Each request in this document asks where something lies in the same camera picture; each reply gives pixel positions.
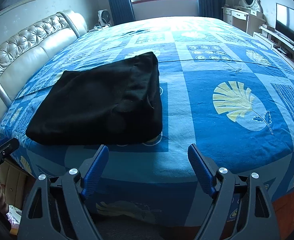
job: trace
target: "headboard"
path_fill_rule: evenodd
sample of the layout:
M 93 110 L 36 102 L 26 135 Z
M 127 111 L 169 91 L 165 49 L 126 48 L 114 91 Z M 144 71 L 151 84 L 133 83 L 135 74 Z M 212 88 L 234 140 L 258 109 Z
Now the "headboard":
M 82 15 L 66 10 L 28 26 L 0 45 L 0 121 L 29 78 L 87 31 Z

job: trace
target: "patterned bed sheet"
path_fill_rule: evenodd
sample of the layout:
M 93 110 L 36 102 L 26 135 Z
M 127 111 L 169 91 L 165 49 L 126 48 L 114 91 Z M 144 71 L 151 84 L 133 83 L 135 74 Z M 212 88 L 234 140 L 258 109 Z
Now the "patterned bed sheet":
M 110 145 L 91 212 L 165 226 L 199 226 L 211 203 L 187 158 L 196 143 L 234 173 L 260 175 L 272 200 L 294 190 L 294 72 L 243 31 L 212 18 L 166 17 L 87 33 L 37 71 L 12 103 L 0 136 L 16 137 L 16 162 L 37 177 L 77 168 L 99 146 L 43 146 L 26 128 L 65 70 L 87 70 L 153 51 L 163 131 L 140 145 Z M 229 219 L 237 213 L 235 195 Z

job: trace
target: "television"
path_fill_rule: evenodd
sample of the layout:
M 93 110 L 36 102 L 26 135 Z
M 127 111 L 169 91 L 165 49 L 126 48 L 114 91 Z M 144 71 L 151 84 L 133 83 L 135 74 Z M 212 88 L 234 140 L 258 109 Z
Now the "television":
M 294 10 L 278 3 L 276 5 L 276 31 L 294 42 Z

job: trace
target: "black folded cloth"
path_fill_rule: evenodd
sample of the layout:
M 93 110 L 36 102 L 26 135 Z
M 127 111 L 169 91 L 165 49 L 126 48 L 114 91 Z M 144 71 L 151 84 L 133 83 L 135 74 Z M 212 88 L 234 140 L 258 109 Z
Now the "black folded cloth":
M 148 52 L 64 71 L 29 123 L 43 145 L 136 144 L 162 131 L 158 60 Z

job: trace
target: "metal screw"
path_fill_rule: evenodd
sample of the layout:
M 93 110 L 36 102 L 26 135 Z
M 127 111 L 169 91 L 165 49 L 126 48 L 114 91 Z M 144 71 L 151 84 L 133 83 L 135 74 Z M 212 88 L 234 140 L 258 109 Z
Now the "metal screw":
M 38 176 L 38 179 L 39 180 L 44 180 L 44 179 L 46 179 L 46 175 L 45 174 L 41 174 L 41 175 Z
M 69 174 L 70 175 L 75 175 L 76 173 L 78 172 L 78 170 L 77 169 L 71 169 L 71 170 L 69 170 Z
M 251 174 L 251 176 L 252 176 L 254 179 L 258 179 L 258 178 L 259 178 L 259 175 L 258 175 L 258 173 L 256 173 L 256 172 L 253 172 L 253 173 Z
M 228 172 L 228 170 L 224 167 L 219 168 L 219 172 L 222 174 L 226 174 Z

